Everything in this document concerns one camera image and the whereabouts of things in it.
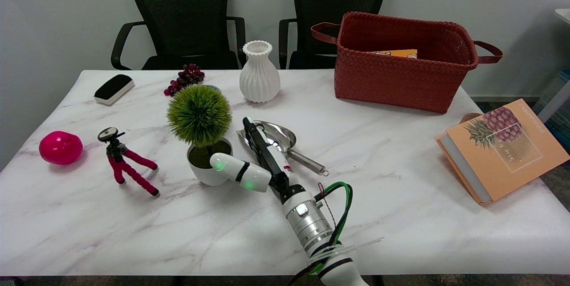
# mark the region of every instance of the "book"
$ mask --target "book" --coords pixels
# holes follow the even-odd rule
[[[570,159],[523,99],[450,128],[436,141],[480,204]]]
[[[391,55],[393,57],[404,57],[404,58],[411,58],[411,59],[417,59],[418,58],[418,50],[416,50],[416,49],[391,50],[391,51],[371,51],[370,53]]]

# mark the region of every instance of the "tripod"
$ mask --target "tripod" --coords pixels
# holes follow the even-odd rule
[[[127,164],[123,156],[152,170],[157,170],[159,166],[152,160],[143,158],[131,150],[128,150],[125,144],[119,142],[117,137],[120,137],[124,134],[124,132],[118,134],[117,128],[110,127],[100,132],[98,136],[99,141],[109,142],[109,145],[106,147],[106,154],[110,166],[113,169],[114,180],[116,180],[118,184],[124,184],[125,178],[122,176],[122,172],[124,171],[127,175],[130,175],[137,184],[148,191],[148,193],[153,196],[159,196],[159,190],[152,186],[151,183],[149,183],[136,170]]]

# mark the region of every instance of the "metal scoop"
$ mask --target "metal scoop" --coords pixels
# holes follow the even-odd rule
[[[297,161],[306,168],[309,168],[320,176],[328,176],[329,172],[326,170],[325,166],[293,150],[293,146],[295,146],[295,143],[297,142],[297,137],[293,131],[285,127],[281,127],[278,124],[273,124],[266,121],[254,120],[253,123],[256,126],[263,127],[263,131],[265,132],[265,136],[267,136],[267,141],[269,141],[269,144],[276,146],[277,149],[285,155],[285,157],[291,157],[291,159]],[[247,145],[249,145],[245,131],[242,129],[236,132],[238,133],[238,136]]]

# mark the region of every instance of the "whiteboard eraser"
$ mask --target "whiteboard eraser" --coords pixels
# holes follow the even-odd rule
[[[118,74],[95,91],[94,99],[98,103],[112,105],[132,87],[134,87],[133,79],[128,75]]]

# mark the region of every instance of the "scoop handle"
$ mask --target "scoop handle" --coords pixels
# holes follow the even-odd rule
[[[309,168],[311,171],[315,172],[319,176],[328,176],[329,172],[328,170],[326,170],[326,167],[323,166],[322,164],[319,164],[315,160],[310,159],[302,154],[299,154],[299,152],[296,152],[293,149],[289,150],[287,154],[289,154],[289,157],[291,157],[291,159],[297,161],[306,168]]]

